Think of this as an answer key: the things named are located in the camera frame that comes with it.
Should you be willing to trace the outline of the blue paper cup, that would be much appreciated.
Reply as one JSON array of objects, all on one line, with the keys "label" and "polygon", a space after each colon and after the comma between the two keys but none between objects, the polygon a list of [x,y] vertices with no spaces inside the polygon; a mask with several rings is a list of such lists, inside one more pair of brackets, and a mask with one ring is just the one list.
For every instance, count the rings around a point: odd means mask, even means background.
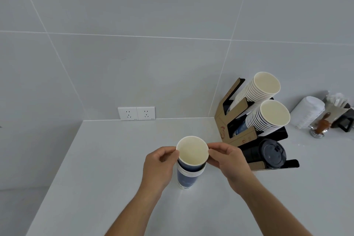
[{"label": "blue paper cup", "polygon": [[199,171],[209,158],[209,147],[204,140],[196,136],[182,138],[176,146],[179,151],[178,163],[184,170]]}]

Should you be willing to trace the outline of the sleeve of white cup lids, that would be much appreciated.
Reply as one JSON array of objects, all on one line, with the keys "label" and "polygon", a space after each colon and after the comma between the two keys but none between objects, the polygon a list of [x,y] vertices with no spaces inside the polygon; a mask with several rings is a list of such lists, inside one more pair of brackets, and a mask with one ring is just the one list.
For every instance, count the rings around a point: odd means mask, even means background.
[{"label": "sleeve of white cup lids", "polygon": [[290,112],[290,124],[297,129],[307,128],[325,110],[325,103],[313,96],[304,97]]}]

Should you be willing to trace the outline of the long stack of paper cups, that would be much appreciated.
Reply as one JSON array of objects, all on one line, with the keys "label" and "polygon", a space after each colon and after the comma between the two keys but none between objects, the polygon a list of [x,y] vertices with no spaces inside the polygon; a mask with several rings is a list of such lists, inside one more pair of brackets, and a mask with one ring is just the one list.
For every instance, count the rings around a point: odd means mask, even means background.
[{"label": "long stack of paper cups", "polygon": [[258,136],[267,136],[290,122],[288,109],[278,101],[267,100],[251,111],[233,133],[233,137],[254,127]]},{"label": "long stack of paper cups", "polygon": [[267,72],[258,72],[235,96],[235,102],[237,104],[243,98],[246,98],[248,102],[254,102],[247,109],[249,112],[258,107],[262,102],[272,98],[280,90],[281,84],[274,75]]}]

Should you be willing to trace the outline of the person's left forearm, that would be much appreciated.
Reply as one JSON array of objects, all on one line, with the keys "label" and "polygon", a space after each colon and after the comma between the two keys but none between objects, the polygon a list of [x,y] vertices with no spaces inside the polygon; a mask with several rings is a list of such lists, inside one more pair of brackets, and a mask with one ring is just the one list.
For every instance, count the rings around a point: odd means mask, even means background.
[{"label": "person's left forearm", "polygon": [[104,236],[144,236],[164,188],[141,185]]}]

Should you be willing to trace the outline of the cardboard and black cup holder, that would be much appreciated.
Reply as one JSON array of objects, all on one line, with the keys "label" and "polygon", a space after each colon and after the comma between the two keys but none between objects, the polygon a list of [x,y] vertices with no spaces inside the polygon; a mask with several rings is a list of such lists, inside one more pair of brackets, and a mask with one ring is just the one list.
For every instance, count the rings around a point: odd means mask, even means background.
[{"label": "cardboard and black cup holder", "polygon": [[231,137],[234,131],[236,131],[246,119],[246,116],[240,117],[240,115],[254,104],[253,101],[248,101],[246,98],[243,98],[239,104],[235,106],[235,108],[226,114],[227,109],[232,104],[232,100],[230,100],[231,96],[242,86],[244,82],[244,78],[238,78],[217,107],[214,119],[222,141],[226,144],[241,147],[242,150],[246,150],[253,146],[260,146],[261,141],[265,139],[271,139],[278,142],[287,139],[288,133],[284,126],[279,127],[276,131],[267,136],[260,136],[260,131],[256,131],[254,127],[250,127],[239,135]]}]

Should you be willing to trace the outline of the white wall socket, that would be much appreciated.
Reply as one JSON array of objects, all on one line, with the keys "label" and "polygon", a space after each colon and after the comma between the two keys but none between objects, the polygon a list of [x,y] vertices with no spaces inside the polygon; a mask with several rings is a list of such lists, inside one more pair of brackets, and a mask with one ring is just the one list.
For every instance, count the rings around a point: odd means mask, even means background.
[{"label": "white wall socket", "polygon": [[155,107],[137,107],[138,120],[155,120]]},{"label": "white wall socket", "polygon": [[118,107],[117,110],[121,121],[139,120],[136,107]]}]

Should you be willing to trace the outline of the stack of black cup lids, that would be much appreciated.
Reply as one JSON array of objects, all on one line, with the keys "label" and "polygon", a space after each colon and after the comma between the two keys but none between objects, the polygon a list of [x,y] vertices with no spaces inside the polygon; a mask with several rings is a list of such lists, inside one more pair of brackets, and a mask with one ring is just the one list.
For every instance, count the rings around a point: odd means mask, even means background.
[{"label": "stack of black cup lids", "polygon": [[259,144],[259,155],[268,168],[279,169],[286,160],[286,151],[276,140],[264,139]]}]

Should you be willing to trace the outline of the person's right hand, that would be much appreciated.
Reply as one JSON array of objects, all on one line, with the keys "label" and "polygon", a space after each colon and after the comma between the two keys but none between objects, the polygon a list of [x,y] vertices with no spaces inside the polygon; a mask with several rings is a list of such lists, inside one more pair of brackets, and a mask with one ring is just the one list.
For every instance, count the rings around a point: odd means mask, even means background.
[{"label": "person's right hand", "polygon": [[251,171],[246,159],[238,147],[224,142],[208,143],[208,153],[225,154],[225,163],[219,169],[228,180],[231,188],[240,196],[257,182],[257,178]]}]

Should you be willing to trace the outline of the wooden handled coffee tamper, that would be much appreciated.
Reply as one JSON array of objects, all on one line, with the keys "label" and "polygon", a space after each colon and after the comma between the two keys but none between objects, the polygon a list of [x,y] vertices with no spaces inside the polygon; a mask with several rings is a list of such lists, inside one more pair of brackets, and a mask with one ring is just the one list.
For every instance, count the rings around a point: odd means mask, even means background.
[{"label": "wooden handled coffee tamper", "polygon": [[317,127],[312,128],[309,133],[312,135],[314,138],[320,139],[324,137],[324,131],[328,129],[331,125],[331,123],[327,120],[331,115],[330,112],[327,112],[324,114],[324,116],[318,121]]}]

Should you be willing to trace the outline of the short stack of blue cups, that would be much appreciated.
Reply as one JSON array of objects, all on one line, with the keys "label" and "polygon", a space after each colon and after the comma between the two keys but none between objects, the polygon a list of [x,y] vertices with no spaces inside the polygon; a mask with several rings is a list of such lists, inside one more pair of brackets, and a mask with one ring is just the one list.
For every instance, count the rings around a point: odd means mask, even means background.
[{"label": "short stack of blue cups", "polygon": [[206,167],[206,162],[200,165],[190,165],[181,159],[177,161],[177,180],[182,189],[192,187],[197,179],[202,175]]}]

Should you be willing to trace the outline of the person's right forearm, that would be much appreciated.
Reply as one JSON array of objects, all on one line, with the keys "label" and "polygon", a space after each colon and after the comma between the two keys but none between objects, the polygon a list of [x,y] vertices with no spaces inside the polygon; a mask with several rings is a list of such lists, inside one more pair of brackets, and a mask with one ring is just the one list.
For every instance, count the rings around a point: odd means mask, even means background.
[{"label": "person's right forearm", "polygon": [[247,204],[263,236],[313,236],[253,174],[228,182]]}]

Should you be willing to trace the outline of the black organiser box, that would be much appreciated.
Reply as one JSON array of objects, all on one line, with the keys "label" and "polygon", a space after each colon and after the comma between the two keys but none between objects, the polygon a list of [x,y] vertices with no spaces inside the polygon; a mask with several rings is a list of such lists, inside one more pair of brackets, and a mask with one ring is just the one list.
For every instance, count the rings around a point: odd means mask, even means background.
[{"label": "black organiser box", "polygon": [[354,127],[354,107],[335,120],[330,128],[340,128],[344,132],[350,132]]}]

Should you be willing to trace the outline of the person's left hand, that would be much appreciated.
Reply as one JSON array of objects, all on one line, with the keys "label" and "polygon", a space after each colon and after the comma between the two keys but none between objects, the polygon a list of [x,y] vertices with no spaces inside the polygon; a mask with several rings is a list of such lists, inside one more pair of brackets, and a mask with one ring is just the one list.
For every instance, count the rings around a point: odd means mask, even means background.
[{"label": "person's left hand", "polygon": [[161,195],[170,183],[174,165],[164,163],[164,155],[176,150],[175,146],[164,146],[149,153],[144,161],[140,188],[155,195]]}]

